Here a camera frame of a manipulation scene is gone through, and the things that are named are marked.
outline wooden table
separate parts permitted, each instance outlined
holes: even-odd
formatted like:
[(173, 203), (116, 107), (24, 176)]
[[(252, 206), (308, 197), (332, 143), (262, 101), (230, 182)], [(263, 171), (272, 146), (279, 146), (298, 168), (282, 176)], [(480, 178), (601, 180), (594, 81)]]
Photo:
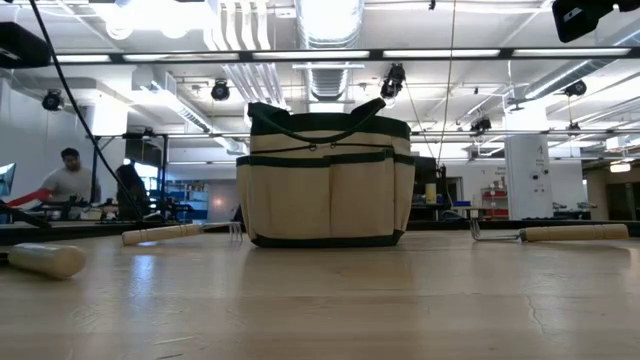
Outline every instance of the wooden table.
[(69, 281), (0, 269), (0, 354), (70, 359), (636, 359), (640, 244), (257, 249), (203, 234), (62, 242)]

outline man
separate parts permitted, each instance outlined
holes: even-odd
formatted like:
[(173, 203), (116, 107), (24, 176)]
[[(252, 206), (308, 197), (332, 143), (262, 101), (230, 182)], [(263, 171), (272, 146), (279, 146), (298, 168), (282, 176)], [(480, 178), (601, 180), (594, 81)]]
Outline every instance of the man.
[[(16, 207), (33, 200), (63, 202), (72, 196), (76, 201), (91, 200), (91, 170), (82, 167), (78, 150), (66, 148), (60, 153), (64, 167), (47, 176), (44, 183), (35, 192), (7, 203)], [(100, 184), (96, 179), (94, 202), (100, 202)]]

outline canvas bag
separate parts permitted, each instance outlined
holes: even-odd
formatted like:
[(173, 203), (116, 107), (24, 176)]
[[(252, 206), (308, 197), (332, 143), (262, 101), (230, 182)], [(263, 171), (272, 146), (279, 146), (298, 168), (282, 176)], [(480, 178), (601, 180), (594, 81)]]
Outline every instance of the canvas bag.
[(375, 116), (382, 99), (350, 114), (291, 115), (254, 103), (250, 155), (237, 159), (249, 237), (265, 247), (390, 246), (411, 209), (410, 128)]

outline wooden handle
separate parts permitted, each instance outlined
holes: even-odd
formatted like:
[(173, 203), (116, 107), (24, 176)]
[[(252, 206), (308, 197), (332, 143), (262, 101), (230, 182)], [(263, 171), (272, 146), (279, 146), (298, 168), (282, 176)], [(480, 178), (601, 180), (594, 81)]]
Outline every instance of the wooden handle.
[(134, 230), (122, 233), (122, 245), (135, 245), (149, 241), (169, 240), (202, 233), (200, 225), (176, 225), (147, 230)]
[(627, 240), (626, 225), (577, 225), (535, 227), (520, 230), (523, 241)]
[(9, 263), (20, 269), (64, 279), (84, 269), (85, 255), (75, 246), (23, 243), (12, 247)]

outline computer monitor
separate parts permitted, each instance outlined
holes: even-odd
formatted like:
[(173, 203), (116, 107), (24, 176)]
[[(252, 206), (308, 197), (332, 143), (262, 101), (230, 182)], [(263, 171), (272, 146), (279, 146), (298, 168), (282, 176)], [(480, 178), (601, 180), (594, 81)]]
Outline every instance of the computer monitor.
[(0, 166), (0, 196), (11, 195), (13, 178), (16, 174), (16, 164)]

